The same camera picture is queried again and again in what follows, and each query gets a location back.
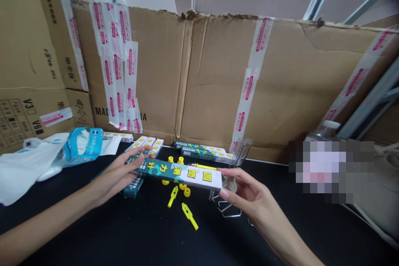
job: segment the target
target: blue package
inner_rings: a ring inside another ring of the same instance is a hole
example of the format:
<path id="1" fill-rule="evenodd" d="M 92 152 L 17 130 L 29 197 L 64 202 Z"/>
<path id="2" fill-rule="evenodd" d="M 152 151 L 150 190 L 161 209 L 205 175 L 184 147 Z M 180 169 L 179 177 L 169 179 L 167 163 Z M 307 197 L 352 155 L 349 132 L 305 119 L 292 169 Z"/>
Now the blue package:
<path id="1" fill-rule="evenodd" d="M 79 154 L 77 139 L 83 130 L 89 131 L 89 143 L 86 152 Z M 71 167 L 78 164 L 96 160 L 101 154 L 103 144 L 103 130 L 100 128 L 81 127 L 73 129 L 68 137 L 68 141 L 63 146 L 65 156 L 63 157 L 62 167 Z"/>

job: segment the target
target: water bottle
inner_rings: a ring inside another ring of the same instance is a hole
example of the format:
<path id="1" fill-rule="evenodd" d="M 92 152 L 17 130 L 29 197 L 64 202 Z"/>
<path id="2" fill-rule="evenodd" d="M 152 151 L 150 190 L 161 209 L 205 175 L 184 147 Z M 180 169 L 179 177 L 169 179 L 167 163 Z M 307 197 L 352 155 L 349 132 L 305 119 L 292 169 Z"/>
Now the water bottle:
<path id="1" fill-rule="evenodd" d="M 324 121 L 321 128 L 306 136 L 305 141 L 330 141 L 337 138 L 337 129 L 341 124 L 334 121 Z"/>

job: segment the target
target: packing tape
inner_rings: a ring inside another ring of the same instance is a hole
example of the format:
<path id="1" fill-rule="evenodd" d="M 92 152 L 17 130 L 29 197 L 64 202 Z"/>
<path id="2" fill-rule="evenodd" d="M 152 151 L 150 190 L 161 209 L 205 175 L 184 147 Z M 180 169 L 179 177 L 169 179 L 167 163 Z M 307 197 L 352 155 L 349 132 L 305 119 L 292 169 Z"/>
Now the packing tape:
<path id="1" fill-rule="evenodd" d="M 393 39 L 394 34 L 392 34 L 391 29 L 387 29 L 379 33 L 371 42 L 370 46 L 352 72 L 352 75 L 348 79 L 345 87 L 323 117 L 323 120 L 319 124 L 319 128 L 325 120 L 333 121 L 337 115 L 340 114 L 346 104 L 348 104 L 351 98 L 357 93 L 370 70 Z"/>
<path id="2" fill-rule="evenodd" d="M 244 137 L 249 110 L 251 109 L 256 83 L 262 70 L 263 60 L 265 57 L 273 22 L 274 18 L 269 17 L 259 17 L 258 21 L 256 22 L 256 29 L 254 39 L 252 41 L 251 53 L 249 55 L 248 67 L 245 71 L 240 103 L 237 109 L 236 122 L 233 130 L 233 140 L 229 150 L 230 153 L 233 153 L 238 139 Z"/>
<path id="3" fill-rule="evenodd" d="M 82 51 L 80 48 L 78 28 L 72 11 L 71 0 L 61 0 L 61 4 L 65 15 L 65 20 L 67 22 L 69 37 L 71 38 L 72 42 L 72 48 L 74 51 L 74 56 L 78 68 L 80 82 L 82 84 L 82 89 L 85 91 L 89 91 L 89 86 L 87 84 L 86 70 L 84 68 Z"/>
<path id="4" fill-rule="evenodd" d="M 121 4 L 93 2 L 90 12 L 101 57 L 109 123 L 119 130 L 142 133 L 136 98 L 138 43 L 131 40 L 128 8 Z"/>
<path id="5" fill-rule="evenodd" d="M 71 107 L 67 107 L 61 110 L 57 110 L 55 112 L 51 112 L 49 114 L 45 114 L 40 116 L 40 120 L 46 127 L 55 125 L 56 123 L 62 122 L 72 117 L 72 109 Z"/>

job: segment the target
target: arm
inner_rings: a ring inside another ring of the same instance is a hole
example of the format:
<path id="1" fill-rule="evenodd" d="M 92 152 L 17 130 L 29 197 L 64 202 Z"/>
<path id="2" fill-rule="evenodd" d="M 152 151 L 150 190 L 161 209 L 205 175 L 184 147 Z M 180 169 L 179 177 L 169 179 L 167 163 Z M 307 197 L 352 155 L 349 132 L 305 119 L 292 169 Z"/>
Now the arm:
<path id="1" fill-rule="evenodd" d="M 287 265 L 323 266 L 303 242 L 269 189 L 241 168 L 218 168 L 225 176 L 236 178 L 237 194 L 222 189 L 219 196 L 240 208 L 263 239 Z"/>
<path id="2" fill-rule="evenodd" d="M 136 178 L 131 171 L 143 163 L 144 156 L 140 155 L 135 161 L 126 165 L 125 162 L 130 156 L 151 149 L 150 146 L 138 147 L 123 153 L 90 184 L 1 235 L 2 265 L 21 263 L 77 219 L 128 186 Z"/>

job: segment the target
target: yellow plastic clip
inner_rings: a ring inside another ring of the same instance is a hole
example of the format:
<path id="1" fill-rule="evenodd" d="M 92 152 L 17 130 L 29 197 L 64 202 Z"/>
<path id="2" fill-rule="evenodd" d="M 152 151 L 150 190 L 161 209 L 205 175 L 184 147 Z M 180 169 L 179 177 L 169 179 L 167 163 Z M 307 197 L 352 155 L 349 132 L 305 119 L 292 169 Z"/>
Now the yellow plastic clip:
<path id="1" fill-rule="evenodd" d="M 201 165 L 201 164 L 198 164 L 198 163 L 194 163 L 194 164 L 192 164 L 192 166 L 199 167 L 199 168 L 205 168 L 205 169 L 216 170 L 216 167 Z"/>
<path id="2" fill-rule="evenodd" d="M 170 200 L 167 206 L 170 208 L 172 206 L 173 200 L 176 198 L 176 194 L 179 191 L 179 187 L 175 186 L 172 190 L 172 194 L 170 195 Z"/>
<path id="3" fill-rule="evenodd" d="M 192 213 L 191 213 L 190 209 L 188 208 L 188 206 L 185 203 L 182 203 L 182 209 L 183 209 L 184 214 L 186 214 L 187 219 L 191 221 L 192 226 L 197 231 L 198 225 L 195 222 L 194 218 L 192 217 Z"/>

